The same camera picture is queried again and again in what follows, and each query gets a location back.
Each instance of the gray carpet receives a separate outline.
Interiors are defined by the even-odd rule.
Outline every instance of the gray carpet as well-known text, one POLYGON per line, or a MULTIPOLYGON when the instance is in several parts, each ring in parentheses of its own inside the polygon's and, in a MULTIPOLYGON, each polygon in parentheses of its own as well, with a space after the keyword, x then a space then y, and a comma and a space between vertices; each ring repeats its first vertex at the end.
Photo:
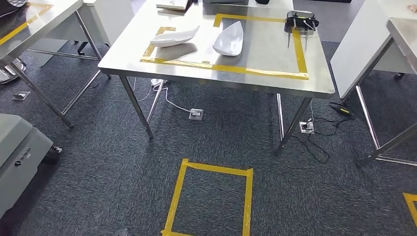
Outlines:
MULTIPOLYGON (((323 42, 328 59, 338 44, 323 42)), ((63 51, 74 52, 65 45, 63 51)), ((90 47, 87 55, 92 55, 90 47)), ((94 74, 96 62, 54 57, 40 68, 24 54, 28 74, 60 108, 94 74)), ((392 73, 373 72, 362 90, 381 142, 413 122, 417 105, 414 76, 394 81, 392 73)), ((335 136, 313 137, 329 152, 319 164, 297 140, 280 156, 277 105, 273 94, 171 82, 169 97, 185 108, 204 109, 203 121, 161 96, 149 142, 118 78, 101 75, 68 113, 68 130, 32 93, 24 102, 12 94, 28 90, 22 81, 0 87, 0 112, 21 115, 64 148, 56 166, 43 166, 15 207, 1 219, 12 235, 111 236, 127 228, 130 236, 160 235, 164 229, 183 158, 237 169, 254 169, 251 234, 260 235, 416 235, 402 196, 417 194, 416 169, 374 162, 357 169, 354 160, 373 150, 356 96, 349 104, 357 119, 343 123, 335 136)), ((138 78, 136 95, 149 91, 138 78)), ((140 104, 147 113, 154 93, 140 104)), ((300 97, 283 96, 285 125, 300 97)), ((335 95, 333 101, 339 101, 335 95)), ((313 100, 317 117, 340 119, 326 100, 313 100)), ((315 122, 317 131, 333 126, 315 122)), ((307 137, 296 133, 306 141, 307 137)), ((413 159, 415 139, 392 152, 413 159)), ((318 158, 325 156, 309 145, 318 158)), ((241 235, 244 178, 188 169, 173 230, 179 233, 241 235)))

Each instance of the metal table frame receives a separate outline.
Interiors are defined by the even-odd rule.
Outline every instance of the metal table frame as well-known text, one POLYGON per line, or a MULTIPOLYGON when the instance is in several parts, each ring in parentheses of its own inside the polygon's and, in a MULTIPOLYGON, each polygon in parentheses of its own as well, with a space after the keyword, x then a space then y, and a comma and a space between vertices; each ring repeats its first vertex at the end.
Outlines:
MULTIPOLYGON (((127 92, 127 95, 129 96, 130 102, 132 103, 133 107, 135 108, 136 113, 139 116, 139 119, 142 123, 142 125, 145 127, 145 130, 149 136, 150 139, 153 139, 152 131, 149 127, 150 120, 152 119, 153 112, 156 107, 156 103, 158 102, 159 96, 161 95, 162 87, 159 86, 158 91, 156 93, 155 99, 153 100, 152 107, 149 111, 148 118, 145 118, 145 115, 139 106, 138 100, 136 99, 136 96, 133 92, 132 87, 130 86, 130 83, 127 80, 127 77, 124 75, 119 75, 120 80, 124 86, 124 89, 127 92)), ((283 115, 282 115, 282 105, 281 105, 281 95, 279 93, 276 94, 277 97, 277 104, 278 104, 278 122, 279 122, 279 134, 280 134, 280 144, 278 148, 276 149, 275 153, 280 154, 283 150, 284 146, 288 143, 288 141, 291 138, 291 135, 294 133, 296 128, 298 127, 298 122, 301 121, 302 116, 305 113, 305 110, 307 110, 311 100, 313 98, 306 97, 303 99, 300 107, 297 110, 297 113, 295 114, 290 126, 288 127, 287 131, 284 132, 284 123, 283 123, 283 115)))
POLYGON ((247 47, 247 52, 242 54, 244 59, 244 64, 238 64, 238 60, 228 61, 228 62, 218 62, 222 59, 217 53, 211 54, 211 45, 206 45, 207 42, 213 41, 217 37, 217 34, 210 33, 212 29, 220 27, 223 19, 235 19, 235 20, 249 20, 248 25, 246 25, 246 35, 248 40, 253 38, 250 35, 262 35, 260 32, 263 30, 268 30, 268 27, 258 28, 256 22, 274 22, 277 24, 282 24, 279 26, 270 26, 270 29, 280 29, 283 30, 284 22, 283 17, 285 18, 287 14, 286 9, 267 9, 267 8, 253 8, 246 6, 233 6, 233 5, 224 5, 224 4, 193 4, 187 10, 184 18, 180 19, 178 17, 169 17, 166 18, 165 15, 161 17, 159 10, 156 9, 154 3, 147 1, 140 11, 135 15, 120 37, 117 39, 113 47, 109 50, 104 59, 100 62, 99 68, 109 74, 117 75, 120 77, 120 80, 127 92, 130 102, 132 103, 142 125, 144 126, 147 135, 150 139, 153 138, 153 133, 149 126, 151 122, 152 115, 156 108, 158 99, 162 93, 163 87, 159 86, 156 96, 154 98, 152 107, 148 114, 144 114, 142 111, 136 96, 132 90, 130 83, 127 80, 127 76, 135 76, 142 78, 155 78, 162 81, 162 85, 166 80, 185 82, 185 83, 202 83, 212 84, 213 86, 219 87, 229 87, 229 88, 239 88, 243 90, 257 90, 263 91, 269 94, 277 94, 277 104, 278 104, 278 113, 279 113, 279 129, 280 135, 279 140, 280 144, 276 149, 277 153, 280 153, 283 150, 283 147, 288 143, 291 138, 291 134, 297 129, 298 122, 302 118, 305 110, 308 108, 311 100, 313 98, 323 98, 327 99, 334 94, 334 86, 331 81, 330 72, 328 69, 328 64, 322 49, 318 33, 315 32, 316 36, 309 40, 308 43, 309 50, 304 50, 305 48, 301 45, 301 37, 297 31, 293 32, 290 36, 292 41, 291 44, 294 45, 294 51, 291 49, 291 53, 285 54, 288 50, 287 38, 288 35, 282 31, 281 34, 277 34, 276 39, 281 40, 283 43, 282 48, 277 47, 279 51, 276 55, 273 54, 274 58, 281 55, 294 55, 294 60, 297 61, 295 66, 291 68, 290 62, 281 63, 281 67, 278 67, 276 70, 281 70, 282 72, 277 72, 273 68, 276 67, 276 62, 273 63, 268 68, 268 71, 274 71, 277 74, 253 74, 251 72, 254 64, 251 63, 249 58, 256 57, 255 47, 259 49, 264 49, 264 45, 260 44, 251 44, 252 50, 249 50, 247 47), (151 20, 149 24, 143 24, 144 21, 151 20), (196 56, 193 59, 190 59, 193 62, 187 61, 187 56, 177 60, 178 55, 182 55, 181 47, 175 48, 172 47, 169 52, 165 51, 166 55, 153 56, 154 46, 149 44, 148 39, 154 37, 156 29, 159 30, 156 34, 162 33, 166 28, 179 25, 181 20, 190 20, 200 23, 200 34, 195 36, 196 41, 191 39, 190 44, 195 44, 196 48, 201 47, 201 54, 192 54, 196 56), (207 42, 203 41, 201 44, 200 41, 197 41, 200 37, 208 38, 207 42), (167 57, 171 60, 167 63, 159 63, 153 57, 160 59, 158 57, 167 57), (214 68, 212 66, 224 65, 233 68, 238 68, 239 70, 233 71, 225 68, 214 68), (308 80, 288 77, 287 72, 283 71, 297 71, 297 75, 307 74, 308 70, 308 80), (281 105, 281 94, 289 94, 304 97, 303 102, 296 115, 294 116, 290 126, 287 130, 284 130, 283 125, 283 111, 281 105))
MULTIPOLYGON (((49 54, 54 56, 61 56, 61 57, 69 57, 69 58, 77 58, 77 59, 88 59, 88 60, 96 60, 101 61, 103 57, 101 56, 100 52, 98 51, 98 48, 93 41, 90 32, 88 31, 83 19, 80 16, 80 13, 78 10, 74 12, 74 15, 76 16, 78 22, 80 23, 81 28, 83 29, 84 34, 86 35, 96 57, 89 57, 89 56, 81 56, 81 55, 75 55, 75 54, 67 54, 67 53, 59 53, 59 52, 48 52, 48 51, 42 51, 42 50, 32 50, 28 49, 28 51, 36 52, 36 53, 43 53, 43 54, 49 54)), ((87 82, 87 84, 75 95, 75 97, 69 102, 69 104, 64 108, 64 110, 60 111, 56 105, 54 105, 39 89, 38 86, 36 86, 29 77, 14 63, 12 62, 9 64, 9 66, 15 71, 15 73, 22 78, 23 81, 42 99, 42 101, 48 105, 49 108, 69 127, 73 128, 72 122, 65 117, 65 115, 68 113, 68 111, 74 106, 74 104, 80 99, 80 97, 84 94, 84 92, 88 89, 88 87, 91 85, 91 83, 98 77, 100 74, 100 70, 98 70, 87 82)))
MULTIPOLYGON (((392 29, 393 27, 394 26, 393 26, 392 22, 388 21, 387 28, 392 29)), ((372 141, 373 141, 374 146, 375 146, 375 150, 370 155, 368 155, 366 158, 361 159, 361 160, 356 162, 356 166, 358 166, 359 168, 366 166, 367 164, 371 163, 373 160, 380 160, 380 161, 387 161, 387 162, 417 166, 417 162, 415 162, 415 161, 408 161, 408 160, 402 160, 402 159, 397 159, 397 158, 391 158, 391 157, 384 156, 384 154, 386 152, 388 152, 389 150, 396 147, 397 145, 399 145, 403 141, 407 140, 409 137, 416 134, 417 133, 417 123, 413 124, 411 127, 409 127, 408 129, 406 129, 405 131, 403 131, 402 133, 400 133, 399 135, 397 135, 396 137, 394 137, 393 139, 388 141, 386 144, 381 146, 379 144, 377 134, 376 134, 374 126, 372 124, 372 120, 371 120, 371 117, 369 115, 369 111, 368 111, 368 108, 366 106, 365 99, 364 99, 363 94, 362 94, 362 90, 360 88, 360 85, 363 82, 363 80, 369 76, 371 71, 378 64, 378 62, 383 57, 385 52, 388 50, 388 48, 394 42, 397 43, 397 45, 399 46, 400 50, 402 51, 402 53, 404 55, 406 55, 404 53, 404 50, 410 50, 409 48, 407 49, 408 46, 406 45, 405 42, 401 42, 399 40, 401 38, 400 35, 392 35, 391 30, 390 30, 390 32, 391 32, 390 38, 386 41, 386 44, 383 47, 383 49, 381 50, 381 52, 375 57, 375 59, 372 61, 372 63, 366 69, 364 74, 360 77, 358 82, 355 84, 355 89, 352 88, 344 99, 344 102, 346 102, 347 99, 349 98, 349 96, 353 94, 353 92, 355 92, 355 91, 357 92, 357 95, 359 97, 359 101, 360 101, 363 113, 365 115, 366 123, 368 125, 369 132, 371 134, 371 138, 372 138, 372 141)))

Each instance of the white plate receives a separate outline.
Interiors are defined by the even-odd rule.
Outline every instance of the white plate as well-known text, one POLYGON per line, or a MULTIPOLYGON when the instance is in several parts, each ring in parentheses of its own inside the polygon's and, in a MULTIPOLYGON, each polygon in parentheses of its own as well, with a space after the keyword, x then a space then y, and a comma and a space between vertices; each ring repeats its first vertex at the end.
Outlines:
POLYGON ((175 32, 163 33, 163 34, 155 36, 155 38, 153 38, 153 40, 151 40, 150 43, 154 45, 155 47, 161 47, 161 48, 185 43, 195 36, 199 27, 200 26, 197 26, 195 29, 187 30, 187 31, 175 31, 175 32))
POLYGON ((242 52, 243 28, 240 21, 225 28, 217 37, 213 48, 225 56, 237 56, 242 52))

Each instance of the power socket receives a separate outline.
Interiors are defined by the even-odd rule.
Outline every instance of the power socket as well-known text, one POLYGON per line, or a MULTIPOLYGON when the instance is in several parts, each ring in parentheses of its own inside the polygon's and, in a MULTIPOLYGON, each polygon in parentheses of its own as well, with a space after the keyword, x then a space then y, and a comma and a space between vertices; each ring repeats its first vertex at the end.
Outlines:
POLYGON ((300 122, 299 127, 300 127, 301 134, 311 134, 314 132, 314 125, 312 121, 300 122))
POLYGON ((193 120, 203 120, 203 110, 200 109, 191 109, 189 119, 193 120))

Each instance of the yellow tape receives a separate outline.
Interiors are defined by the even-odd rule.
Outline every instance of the yellow tape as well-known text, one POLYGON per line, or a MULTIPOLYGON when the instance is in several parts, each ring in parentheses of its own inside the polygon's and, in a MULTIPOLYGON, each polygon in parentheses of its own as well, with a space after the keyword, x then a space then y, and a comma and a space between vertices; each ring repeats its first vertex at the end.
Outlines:
MULTIPOLYGON (((214 26, 219 27, 220 23, 221 23, 221 20, 223 18, 253 20, 253 21, 280 22, 280 23, 285 22, 284 19, 217 14, 216 18, 214 20, 214 26)), ((173 27, 160 27, 156 35, 162 34, 166 30, 175 31, 175 28, 173 28, 173 27)), ((140 60, 140 62, 157 63, 157 64, 165 64, 165 65, 178 65, 178 66, 194 67, 194 68, 199 68, 199 69, 226 71, 226 72, 239 73, 239 74, 251 74, 251 75, 273 76, 273 77, 279 77, 279 78, 308 80, 307 66, 305 64, 304 52, 302 50, 301 37, 300 37, 299 31, 293 30, 293 40, 294 40, 294 47, 295 47, 295 51, 296 51, 297 65, 298 65, 299 73, 259 70, 259 69, 251 69, 251 68, 229 66, 229 65, 212 65, 208 61, 203 61, 202 63, 200 63, 200 62, 189 62, 189 61, 180 61, 180 60, 166 60, 166 59, 162 59, 162 58, 152 58, 151 55, 152 55, 153 50, 155 49, 155 46, 153 46, 151 44, 145 50, 145 52, 143 54, 143 57, 140 60)))
POLYGON ((179 196, 181 194, 182 184, 184 183, 185 171, 187 167, 197 170, 213 171, 230 175, 245 176, 246 177, 246 189, 245 189, 245 203, 243 210, 243 229, 242 236, 250 235, 250 216, 252 207, 252 183, 253 183, 253 169, 239 170, 222 166, 212 166, 200 163, 188 162, 188 159, 183 159, 181 167, 179 169, 177 183, 175 185, 174 194, 171 201, 171 206, 168 211, 167 222, 165 223, 164 230, 161 231, 162 236, 190 236, 186 234, 172 232, 172 225, 174 222, 175 212, 177 211, 179 196))
POLYGON ((293 28, 293 41, 294 41, 294 48, 296 50, 298 71, 300 73, 307 73, 307 65, 305 64, 304 52, 302 51, 301 37, 300 37, 299 31, 294 28, 293 28))
POLYGON ((409 193, 403 193, 403 195, 407 203, 408 209, 410 210, 411 217, 413 218, 414 223, 417 227, 417 210, 416 206, 414 205, 414 202, 417 202, 417 195, 409 193))
POLYGON ((165 230, 162 230, 161 233, 162 233, 162 236, 191 236, 191 235, 185 235, 185 234, 170 232, 170 231, 165 231, 165 230))
POLYGON ((53 7, 53 5, 39 4, 39 3, 31 3, 31 2, 28 2, 27 5, 28 6, 35 6, 35 7, 43 7, 43 9, 39 13, 37 13, 35 16, 33 16, 32 18, 30 18, 28 21, 26 21, 23 24, 21 24, 20 26, 18 26, 15 30, 13 30, 12 32, 10 32, 9 34, 7 34, 3 38, 1 38, 0 39, 0 45, 3 44, 3 43, 5 43, 6 41, 8 41, 9 39, 11 39, 15 35, 17 35, 20 31, 22 31, 29 24, 31 24, 33 21, 35 21, 36 19, 38 19, 40 16, 42 16, 43 14, 45 14, 45 12, 47 12, 49 9, 51 9, 53 7))
POLYGON ((283 71, 258 70, 245 67, 229 66, 229 65, 212 65, 207 63, 189 62, 181 60, 166 60, 162 58, 143 57, 141 62, 165 64, 165 65, 180 65, 185 67, 194 67, 199 69, 210 69, 218 71, 226 71, 239 74, 264 75, 279 78, 290 78, 298 80, 308 80, 307 73, 292 73, 283 71))
POLYGON ((345 109, 342 109, 342 108, 340 108, 340 110, 346 113, 350 113, 349 111, 346 111, 345 109))
POLYGON ((227 167, 222 167, 222 166, 212 166, 212 165, 189 163, 189 162, 186 163, 185 165, 188 167, 197 169, 197 170, 220 172, 220 173, 236 175, 236 176, 247 176, 247 171, 232 169, 232 168, 227 168, 227 167))
POLYGON ((252 208, 252 182, 253 182, 253 169, 247 170, 246 176, 246 190, 245 190, 245 208, 243 211, 243 230, 242 236, 250 235, 250 215, 252 208))
POLYGON ((285 19, 278 19, 278 18, 217 14, 216 18, 214 19, 213 26, 214 27, 220 27, 220 23, 221 23, 221 20, 223 18, 237 19, 237 20, 248 20, 248 21, 267 21, 267 22, 285 23, 285 19))
POLYGON ((183 159, 181 167, 179 169, 179 174, 177 178, 177 183, 174 189, 174 195, 172 196, 171 206, 168 211, 167 222, 165 223, 164 231, 170 232, 172 230, 172 224, 174 223, 175 212, 177 211, 179 195, 181 194, 182 183, 184 183, 185 170, 187 166, 185 165, 188 162, 188 159, 183 159))

